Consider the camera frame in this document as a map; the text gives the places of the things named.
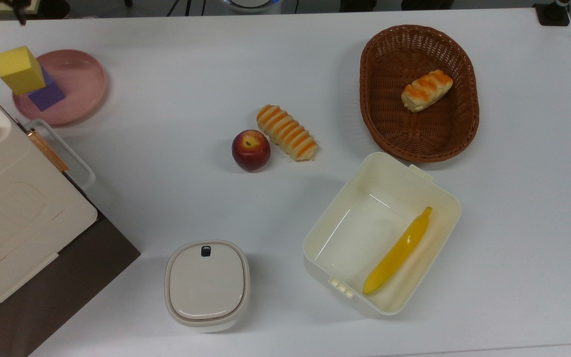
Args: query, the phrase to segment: container lid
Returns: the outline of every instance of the container lid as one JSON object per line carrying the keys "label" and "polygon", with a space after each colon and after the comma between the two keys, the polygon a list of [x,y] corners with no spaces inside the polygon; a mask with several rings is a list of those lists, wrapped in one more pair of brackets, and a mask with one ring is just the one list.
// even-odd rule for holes
{"label": "container lid", "polygon": [[184,319],[203,321],[229,315],[244,298],[242,257],[225,241],[181,248],[170,262],[168,299]]}

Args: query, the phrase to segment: bread roll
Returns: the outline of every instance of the bread roll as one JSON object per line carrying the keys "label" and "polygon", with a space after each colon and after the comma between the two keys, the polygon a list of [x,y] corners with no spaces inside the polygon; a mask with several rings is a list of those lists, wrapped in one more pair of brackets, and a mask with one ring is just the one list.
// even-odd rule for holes
{"label": "bread roll", "polygon": [[319,149],[310,133],[279,106],[267,105],[257,114],[257,125],[295,161],[313,160]]}
{"label": "bread roll", "polygon": [[438,69],[407,85],[400,97],[408,110],[417,113],[437,102],[451,86],[453,80]]}

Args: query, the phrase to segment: wicker basket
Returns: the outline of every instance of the wicker basket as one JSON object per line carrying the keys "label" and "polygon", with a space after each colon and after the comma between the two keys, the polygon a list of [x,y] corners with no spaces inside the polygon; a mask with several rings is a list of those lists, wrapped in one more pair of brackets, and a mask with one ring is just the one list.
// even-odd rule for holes
{"label": "wicker basket", "polygon": [[[400,95],[407,84],[441,69],[453,87],[432,106],[412,113]],[[464,151],[479,125],[473,65],[455,41],[419,25],[375,35],[360,59],[360,110],[374,141],[404,160],[430,163]]]}

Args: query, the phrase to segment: yellow cube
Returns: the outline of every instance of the yellow cube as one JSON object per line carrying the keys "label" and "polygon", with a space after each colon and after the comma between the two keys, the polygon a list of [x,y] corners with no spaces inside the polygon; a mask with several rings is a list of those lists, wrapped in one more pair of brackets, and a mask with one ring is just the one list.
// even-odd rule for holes
{"label": "yellow cube", "polygon": [[0,77],[16,95],[46,86],[41,64],[26,46],[0,53]]}

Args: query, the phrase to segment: red apple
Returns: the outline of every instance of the red apple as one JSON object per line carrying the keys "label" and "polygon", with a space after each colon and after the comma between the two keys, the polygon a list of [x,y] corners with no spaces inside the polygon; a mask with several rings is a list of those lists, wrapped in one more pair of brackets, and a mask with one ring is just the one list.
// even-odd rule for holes
{"label": "red apple", "polygon": [[232,150],[235,162],[248,172],[261,169],[270,158],[270,143],[263,133],[254,129],[237,134]]}

